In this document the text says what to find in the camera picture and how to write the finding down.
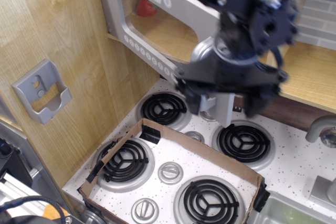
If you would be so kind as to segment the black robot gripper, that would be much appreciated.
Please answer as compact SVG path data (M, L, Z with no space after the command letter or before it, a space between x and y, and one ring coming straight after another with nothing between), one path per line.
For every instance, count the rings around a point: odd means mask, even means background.
M288 79L285 71L261 63L251 51L249 59L231 55L223 42L209 37L195 47L189 63L176 68L176 88L184 94L192 114L200 112L201 95L238 93L244 95L245 115L252 118L279 94L280 85Z

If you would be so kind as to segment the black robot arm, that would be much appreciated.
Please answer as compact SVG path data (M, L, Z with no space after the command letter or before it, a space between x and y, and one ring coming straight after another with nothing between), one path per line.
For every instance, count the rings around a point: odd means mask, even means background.
M203 96L238 93L248 117L280 92L288 75L279 47L293 43L298 29L295 0L198 0L220 14L208 55L176 70L176 88L193 114Z

